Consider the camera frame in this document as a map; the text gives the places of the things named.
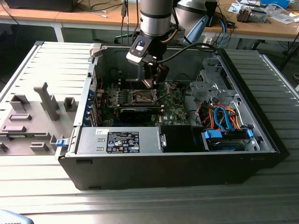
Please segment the power supply label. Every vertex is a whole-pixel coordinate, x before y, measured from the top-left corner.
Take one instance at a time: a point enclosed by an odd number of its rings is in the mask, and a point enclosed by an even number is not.
[[[107,153],[139,153],[139,132],[108,132]]]

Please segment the electronic device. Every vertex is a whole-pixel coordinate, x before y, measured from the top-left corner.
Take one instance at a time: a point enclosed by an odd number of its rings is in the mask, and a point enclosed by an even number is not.
[[[248,52],[186,50],[167,63],[166,80],[148,89],[141,67],[123,60],[128,47],[100,49],[71,137],[57,142],[56,158],[76,188],[242,183],[289,155],[232,63],[246,64]]]
[[[237,14],[238,22],[262,22],[264,23],[267,19],[267,14],[264,10],[255,8],[250,9],[247,7],[241,6],[240,11]]]
[[[46,9],[72,12],[78,0],[5,0],[10,8]]]

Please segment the motherboard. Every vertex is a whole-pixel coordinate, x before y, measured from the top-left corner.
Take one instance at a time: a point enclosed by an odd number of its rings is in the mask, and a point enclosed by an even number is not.
[[[111,84],[98,91],[101,126],[188,125],[177,83],[152,90]]]

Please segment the wooden desk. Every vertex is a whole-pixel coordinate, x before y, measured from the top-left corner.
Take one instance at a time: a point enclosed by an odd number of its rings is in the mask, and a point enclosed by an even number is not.
[[[101,2],[107,2],[107,0],[91,0],[91,4],[101,3]],[[107,8],[110,6],[121,4],[121,0],[112,0],[109,4],[100,5],[93,10],[101,9],[101,8]],[[87,2],[83,2],[80,4],[80,7],[82,9],[85,9],[89,11],[89,6]],[[137,16],[136,16],[136,4],[135,3],[129,3],[129,24],[132,27],[135,27],[137,24]],[[70,22],[70,23],[84,23],[84,24],[100,24],[100,25],[114,25],[114,26],[121,26],[121,6],[113,7],[106,10],[107,13],[101,13],[108,16],[107,18],[104,18],[102,16],[96,15],[91,12],[85,12],[81,9],[77,8],[72,13],[63,13],[60,12],[56,18],[56,22]]]
[[[51,21],[55,22],[56,16],[59,14],[57,11],[46,10],[33,10],[33,9],[12,9],[9,8],[4,0],[1,0],[4,8],[16,19],[16,20],[29,20],[29,21]],[[4,11],[0,5],[0,19],[12,20],[12,18]]]
[[[222,10],[223,15],[227,18],[227,20],[235,23],[235,30],[232,36],[237,37],[238,35],[247,35],[247,36],[267,36],[268,37],[290,37],[295,38],[299,28],[298,23],[290,23],[284,24],[282,22],[278,22],[271,17],[268,17],[265,23],[258,22],[248,22],[242,23],[237,21],[237,17],[235,13],[228,12],[229,5],[235,2],[234,0],[219,0],[220,8]],[[288,11],[299,10],[299,6],[295,6],[291,4],[288,8]],[[216,32],[221,32],[219,28],[215,28]]]
[[[110,29],[120,30],[121,28],[121,6],[107,9],[105,15],[108,18],[103,18],[92,12],[85,12],[77,8],[72,13],[45,11],[45,10],[28,10],[28,9],[10,9],[4,0],[4,7],[7,11],[20,23],[24,25],[51,26],[54,28],[57,39],[63,42],[62,28],[90,28],[90,29]],[[106,0],[90,0],[91,4],[103,3]],[[229,5],[234,0],[219,0],[222,13],[229,21],[235,22],[235,30],[232,37],[247,38],[247,39],[263,39],[277,41],[293,41],[299,31],[298,23],[285,25],[272,18],[268,18],[266,23],[240,23],[236,20],[236,14],[230,13],[227,10]],[[112,0],[109,4],[100,5],[94,9],[101,9],[112,5],[120,4],[121,0]],[[83,9],[89,10],[88,3],[82,2],[80,6]],[[299,10],[299,6],[291,5],[288,10]],[[15,22],[10,16],[0,7],[0,23]],[[129,3],[129,30],[134,30],[137,23],[136,4]],[[221,32],[221,27],[216,24],[213,27],[205,28],[203,35],[207,38],[212,38]]]

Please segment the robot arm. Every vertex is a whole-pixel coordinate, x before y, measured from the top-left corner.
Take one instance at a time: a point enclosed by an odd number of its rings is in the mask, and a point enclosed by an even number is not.
[[[140,65],[145,79],[143,83],[152,88],[166,79],[169,68],[156,61],[162,60],[167,50],[167,40],[171,32],[171,12],[173,0],[141,0],[140,34],[127,53],[129,62]]]

